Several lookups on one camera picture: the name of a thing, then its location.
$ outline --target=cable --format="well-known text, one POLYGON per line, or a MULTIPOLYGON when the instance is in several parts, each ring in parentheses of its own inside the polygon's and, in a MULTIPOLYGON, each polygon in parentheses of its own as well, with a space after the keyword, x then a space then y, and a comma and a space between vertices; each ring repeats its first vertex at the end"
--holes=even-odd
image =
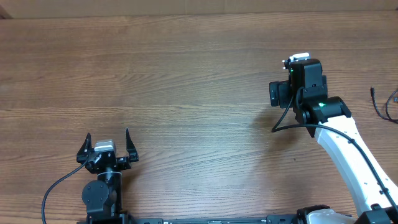
POLYGON ((387 117, 388 117, 389 119, 393 120, 393 121, 398 121, 398 119, 392 119, 392 118, 390 117, 390 114, 388 113, 388 104, 390 103, 392 97, 394 97, 394 95, 395 95, 397 92, 398 92, 398 90, 395 90, 395 91, 391 94, 391 96, 388 98, 388 100, 387 100, 387 102, 386 102, 386 114, 387 114, 387 117))
POLYGON ((374 109, 376 110, 377 115, 379 115, 379 117, 381 117, 382 119, 385 119, 386 121, 391 121, 391 122, 394 122, 394 123, 396 123, 396 124, 398 124, 398 119, 392 119, 392 118, 390 117, 390 114, 388 113, 388 104, 390 103, 392 97, 397 93, 397 91, 398 91, 398 90, 394 91, 394 92, 391 94, 391 96, 388 98, 387 102, 386 102, 386 114, 387 114, 387 116, 388 116, 388 118, 386 118, 385 116, 383 116, 383 115, 380 113, 379 108, 378 108, 377 105, 376 105, 376 100, 375 100, 375 97, 374 97, 374 94, 375 94, 375 92, 374 92, 374 87, 373 87, 373 86, 371 87, 372 102, 373 102, 373 106, 374 106, 374 109))
POLYGON ((278 125, 282 122, 282 120, 285 118, 287 112, 289 111, 290 106, 292 105, 293 102, 293 97, 290 100, 289 105, 287 105, 285 112, 282 114, 282 116, 279 118, 278 122, 276 122, 275 126, 271 129, 272 132, 275 131, 275 129, 278 127, 278 125))
POLYGON ((361 153, 361 155, 363 156, 363 159, 365 160, 365 162, 367 163, 368 167, 370 168, 374 178, 376 179, 376 181, 380 185, 380 188, 381 188, 382 192, 384 193, 384 195, 386 195, 388 201, 390 202, 390 204, 392 205, 392 207, 394 208, 394 210, 398 214, 398 207, 397 207, 395 201, 392 199, 390 193, 388 192, 388 188, 386 188, 386 186, 384 186, 383 182, 381 181, 381 179, 379 177, 379 174, 377 174, 374 166, 372 165, 372 162, 369 160, 369 158, 367 157, 367 155, 365 154, 365 152, 363 151, 361 146, 359 146, 358 143, 356 143, 355 139, 350 138, 347 134, 342 133, 341 131, 339 131, 337 129, 334 129, 334 128, 331 128, 331 127, 328 127, 328 126, 324 126, 324 125, 320 125, 320 124, 293 124, 293 125, 287 125, 287 126, 283 126, 283 127, 277 128, 277 126, 280 124, 280 122, 282 122, 283 118, 285 117, 288 109, 289 109, 289 107, 286 108, 285 113, 283 113, 282 117, 280 117, 281 119, 279 119, 278 123, 271 129, 271 131, 273 133, 277 132, 277 131, 281 131, 281 130, 290 129, 290 128, 323 128, 323 129, 329 130, 331 132, 334 132, 336 134, 339 134, 339 135, 343 136, 344 138, 346 138, 350 143, 352 143, 357 148, 359 153, 361 153))
POLYGON ((44 207, 45 207, 45 201, 47 200, 47 196, 49 196, 50 191, 57 185, 59 184, 61 181, 65 180, 66 178, 70 177, 71 175, 73 175, 74 173, 78 172, 81 168, 83 168, 87 162, 88 162, 88 158, 89 156, 87 156, 87 160, 82 163, 82 165, 80 167, 77 167, 74 171, 70 172, 69 174, 67 174, 66 176, 62 177, 61 179, 57 180, 53 185, 51 185, 51 187, 46 191, 46 193, 44 194, 44 198, 43 198, 43 202, 42 202, 42 221, 43 224, 47 224, 47 222, 45 221, 45 215, 44 215, 44 207))

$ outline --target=wooden table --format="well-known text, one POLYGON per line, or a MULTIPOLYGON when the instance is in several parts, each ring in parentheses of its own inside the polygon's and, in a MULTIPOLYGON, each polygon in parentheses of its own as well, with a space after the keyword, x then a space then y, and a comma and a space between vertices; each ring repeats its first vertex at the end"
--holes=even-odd
MULTIPOLYGON (((322 203, 355 214, 305 129, 270 132, 283 111, 270 106, 269 82, 306 51, 398 182, 397 126, 369 95, 374 85, 382 104, 397 88, 397 11, 0 21, 0 223, 41 223, 43 195, 78 166, 85 134, 114 139, 123 155, 126 127, 140 155, 123 172, 135 217, 263 217, 322 203)), ((48 223, 84 220, 81 191, 94 179, 81 170, 58 185, 48 223)))

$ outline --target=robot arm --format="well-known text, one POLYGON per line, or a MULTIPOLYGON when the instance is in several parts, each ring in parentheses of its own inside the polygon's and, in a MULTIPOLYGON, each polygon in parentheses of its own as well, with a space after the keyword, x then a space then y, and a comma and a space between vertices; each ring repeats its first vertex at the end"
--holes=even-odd
POLYGON ((97 180, 86 184, 81 199, 86 205, 87 219, 82 224, 132 223, 132 216, 122 208, 122 170, 131 169, 131 163, 139 160, 137 149, 126 128, 128 156, 116 157, 116 145, 112 139, 97 141, 91 146, 91 135, 76 155, 76 161, 86 164, 86 169, 97 174, 97 180))
MULTIPOLYGON (((289 80, 269 84, 271 106, 286 108, 284 115, 293 107, 299 124, 282 128, 275 126, 272 131, 297 127, 308 129, 311 137, 316 138, 325 148, 346 182, 359 216, 355 223, 390 223, 391 220, 397 223, 397 186, 366 147, 351 117, 351 111, 343 100, 328 97, 326 76, 322 75, 320 61, 311 59, 308 53, 302 53, 282 62, 284 69, 289 71, 289 80)), ((349 223, 337 221, 342 221, 339 218, 344 217, 325 222, 325 219, 319 218, 321 213, 317 213, 320 209, 322 208, 305 208, 304 214, 298 210, 297 216, 307 219, 308 223, 349 223)), ((328 221, 331 214, 335 213, 331 212, 325 217, 328 221)))
MULTIPOLYGON (((354 119, 352 117, 337 116, 328 118, 328 122, 322 125, 335 128, 355 139, 371 161, 383 184, 389 189, 391 197, 395 202, 398 202, 397 186, 383 171, 368 147, 366 147, 359 135, 354 119)), ((371 211, 371 205, 374 204, 379 204, 382 208, 392 206, 386 196, 381 192, 380 185, 378 185, 363 156, 353 144, 338 134, 322 128, 316 129, 315 139, 326 150, 337 166, 340 175, 353 197, 358 216, 363 212, 371 211)))

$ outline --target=wire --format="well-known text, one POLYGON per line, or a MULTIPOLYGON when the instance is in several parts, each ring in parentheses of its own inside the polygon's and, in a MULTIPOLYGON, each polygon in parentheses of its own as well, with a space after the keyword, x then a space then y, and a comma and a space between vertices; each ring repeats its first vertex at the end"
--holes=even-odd
POLYGON ((74 171, 70 172, 69 174, 67 174, 66 176, 62 177, 61 179, 57 180, 53 185, 51 185, 51 187, 46 191, 44 198, 43 198, 43 202, 42 202, 42 221, 43 224, 47 224, 47 222, 45 221, 45 215, 44 215, 44 207, 45 207, 45 201, 47 200, 47 196, 49 196, 50 191, 57 185, 59 184, 61 181, 65 180, 66 178, 70 177, 71 175, 73 175, 74 173, 78 172, 81 168, 83 168, 87 162, 88 162, 88 158, 89 156, 87 156, 87 160, 82 163, 82 165, 80 167, 77 167, 74 171))
POLYGON ((391 94, 391 96, 388 98, 387 102, 386 102, 386 114, 387 114, 387 117, 388 117, 388 118, 386 118, 385 116, 383 116, 383 115, 380 113, 379 108, 377 107, 376 99, 375 99, 375 97, 374 97, 374 94, 375 94, 375 92, 374 92, 374 87, 373 87, 373 86, 371 87, 372 102, 373 102, 373 106, 374 106, 374 109, 376 110, 377 115, 379 115, 379 117, 381 117, 382 119, 385 119, 386 121, 391 121, 391 122, 394 122, 394 123, 396 123, 396 124, 398 124, 398 119, 392 119, 392 118, 390 117, 390 114, 388 113, 388 104, 390 103, 392 97, 393 97, 397 92, 398 92, 398 90, 394 91, 394 92, 391 94))
POLYGON ((374 178, 376 179, 376 181, 380 185, 380 188, 381 188, 382 192, 384 193, 384 195, 386 195, 386 198, 388 199, 388 201, 390 202, 390 204, 392 205, 392 207, 394 208, 394 210, 398 214, 398 207, 397 207, 395 201, 392 199, 390 193, 388 192, 388 188, 386 188, 386 186, 383 184, 383 182, 381 181, 381 179, 379 177, 379 174, 377 174, 374 166, 372 165, 372 162, 369 160, 368 156, 365 154, 365 152, 363 151, 361 146, 359 146, 358 143, 356 143, 355 139, 350 138, 347 134, 342 133, 341 131, 339 131, 337 129, 334 129, 334 128, 331 128, 331 127, 328 127, 328 126, 324 126, 324 125, 320 125, 320 124, 293 124, 293 125, 287 125, 287 126, 283 126, 283 127, 277 128, 277 126, 280 124, 280 122, 282 122, 282 119, 285 117, 288 109, 289 109, 289 107, 286 108, 285 113, 282 115, 282 117, 280 117, 281 119, 279 119, 278 123, 271 129, 271 131, 273 133, 277 132, 277 131, 290 129, 290 128, 323 128, 323 129, 329 130, 331 132, 334 132, 336 134, 339 134, 340 136, 343 136, 344 138, 346 138, 350 143, 352 143, 357 148, 359 153, 361 153, 361 155, 363 156, 363 159, 365 160, 365 162, 367 163, 368 167, 370 168, 374 178))
POLYGON ((272 132, 274 132, 274 130, 278 127, 278 125, 282 122, 282 120, 285 118, 287 112, 289 111, 290 106, 292 105, 293 102, 293 97, 290 100, 289 105, 287 105, 285 112, 282 114, 282 116, 279 118, 278 122, 276 122, 276 124, 274 125, 274 127, 271 129, 272 132))
POLYGON ((392 118, 390 117, 390 114, 388 113, 388 104, 390 103, 392 97, 394 97, 394 95, 395 95, 397 92, 398 92, 398 90, 395 90, 395 91, 391 94, 391 96, 388 98, 388 100, 387 100, 387 102, 386 102, 386 114, 387 114, 387 117, 388 117, 389 119, 393 120, 393 121, 398 121, 398 119, 392 119, 392 118))

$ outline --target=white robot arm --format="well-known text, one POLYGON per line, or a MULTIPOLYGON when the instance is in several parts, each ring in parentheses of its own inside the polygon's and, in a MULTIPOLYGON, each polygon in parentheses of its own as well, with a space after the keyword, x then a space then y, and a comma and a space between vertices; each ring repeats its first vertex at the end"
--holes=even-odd
POLYGON ((286 108, 272 132, 306 127, 326 150, 351 193, 358 219, 328 207, 297 210, 304 223, 398 223, 398 188, 362 140, 351 111, 339 97, 328 97, 326 76, 319 60, 308 53, 282 61, 289 79, 269 84, 271 106, 286 108), (277 128, 290 107, 299 124, 277 128))

